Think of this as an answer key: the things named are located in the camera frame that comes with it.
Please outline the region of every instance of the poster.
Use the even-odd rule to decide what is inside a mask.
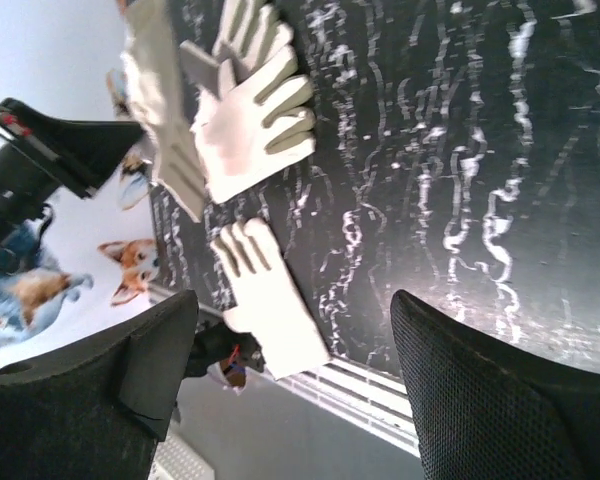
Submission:
[[[5,42],[6,38],[21,38],[23,32],[25,42]],[[121,65],[124,32],[124,21],[111,0],[0,2],[0,101],[13,97],[58,118],[113,120],[106,74]],[[127,166],[133,162],[129,159]],[[74,284],[61,289],[60,297],[53,297],[55,304],[45,302],[51,313],[46,328],[0,345],[0,368],[60,348],[149,307],[147,295],[134,297],[140,285],[134,279],[142,273],[130,273],[116,261],[122,259],[122,252],[128,260],[131,250],[150,246],[149,201],[136,195],[135,205],[123,210],[119,173],[93,200],[79,200],[65,190],[52,198],[54,219],[42,241],[45,261],[69,274]],[[130,245],[134,240],[149,243]],[[104,244],[109,246],[99,249]],[[151,261],[150,255],[143,265]],[[133,286],[121,289],[123,284]],[[11,310],[7,307],[0,306],[0,322],[4,324],[6,316],[14,328],[22,328],[18,308],[13,304]]]
[[[158,256],[141,162],[132,149],[92,200],[59,190],[50,220],[26,222],[5,244],[1,265],[19,268],[0,272],[0,368],[149,308]]]

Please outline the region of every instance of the marble surface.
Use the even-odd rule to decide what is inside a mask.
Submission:
[[[208,242],[261,215],[338,355],[398,374],[403,288],[600,372],[600,1],[275,3],[315,87],[317,152],[203,224],[156,189],[164,286],[232,305]],[[221,4],[172,0],[177,40],[209,50]]]

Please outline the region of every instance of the animal print backdrop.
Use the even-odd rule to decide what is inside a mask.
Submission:
[[[107,76],[117,118],[126,111],[120,110],[122,80],[116,72]],[[94,200],[60,192],[45,219],[22,224],[7,240],[0,251],[0,368],[149,307],[146,292],[158,274],[158,255],[151,238],[147,148],[149,142],[134,146],[117,178]]]

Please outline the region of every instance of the glove finger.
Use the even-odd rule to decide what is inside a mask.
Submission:
[[[240,58],[244,58],[249,50],[253,34],[258,27],[258,17],[264,0],[244,0],[245,10],[242,15],[236,36],[231,40],[233,50]]]
[[[189,40],[180,44],[179,53],[180,63],[189,83],[218,97],[218,62]]]
[[[244,226],[244,232],[253,238],[254,243],[258,246],[260,252],[262,252],[267,265],[271,269],[282,262],[280,246],[271,228],[269,228],[269,225],[263,219],[255,217],[249,220]]]
[[[209,246],[213,253],[220,259],[220,264],[229,282],[233,282],[240,276],[240,271],[238,270],[238,262],[229,247],[222,241],[220,236],[214,238]]]
[[[293,48],[287,45],[245,82],[245,95],[261,104],[297,70],[298,58]]]
[[[203,175],[203,180],[208,179],[210,177],[210,172],[204,157],[202,157],[202,155],[198,155],[198,160],[200,160],[200,172]]]
[[[250,326],[253,325],[253,317],[249,315],[244,306],[230,308],[222,312],[224,323],[236,333],[249,333]]]
[[[249,50],[244,57],[244,64],[249,72],[254,72],[264,64],[271,43],[275,38],[278,12],[273,6],[265,5],[260,9],[258,25],[253,35]]]
[[[232,227],[233,236],[242,244],[245,254],[249,257],[254,273],[264,273],[269,269],[269,265],[258,249],[258,246],[253,242],[253,239],[244,233],[244,223],[236,222]]]
[[[255,273],[253,265],[251,265],[251,261],[247,257],[244,248],[233,236],[231,225],[227,225],[220,230],[220,238],[224,242],[224,244],[229,248],[229,251],[233,255],[233,258],[236,259],[236,263],[238,265],[239,276],[241,278],[245,277],[249,273]]]
[[[315,124],[315,115],[308,108],[299,107],[286,112],[268,129],[271,140],[265,146],[265,151],[272,155],[295,147],[305,139],[304,135],[298,134],[310,132]]]
[[[198,111],[196,112],[193,125],[191,125],[191,131],[194,133],[200,132],[202,127],[211,121],[219,105],[220,102],[211,92],[201,89],[198,98]]]
[[[220,45],[220,48],[218,49],[218,55],[216,55],[214,58],[218,63],[222,63],[225,60],[232,61],[236,81],[238,84],[244,82],[251,76],[251,70],[247,67],[244,60],[242,60],[240,56],[233,51],[233,48],[224,42],[222,42]]]
[[[199,222],[205,202],[203,170],[190,132],[185,127],[181,134],[183,137],[180,142],[163,148],[156,155],[151,174],[153,180],[165,186],[178,205],[195,222]],[[191,149],[184,151],[181,146],[186,148],[189,142]]]
[[[236,88],[236,76],[233,71],[233,62],[225,60],[220,64],[220,72],[218,74],[218,98],[220,101],[227,98],[229,92]]]
[[[263,63],[271,60],[276,53],[278,53],[283,47],[291,45],[293,41],[293,29],[284,22],[278,22],[274,32],[274,38],[271,42]]]
[[[313,89],[306,75],[297,75],[285,80],[262,105],[263,126],[269,128],[280,115],[308,102]]]
[[[218,28],[218,37],[213,46],[211,54],[216,57],[220,53],[222,43],[231,44],[235,38],[240,21],[244,17],[246,9],[246,0],[224,0],[222,14],[220,16],[220,25]]]
[[[296,133],[267,150],[267,162],[275,163],[278,171],[309,157],[316,151],[316,138],[311,132]]]

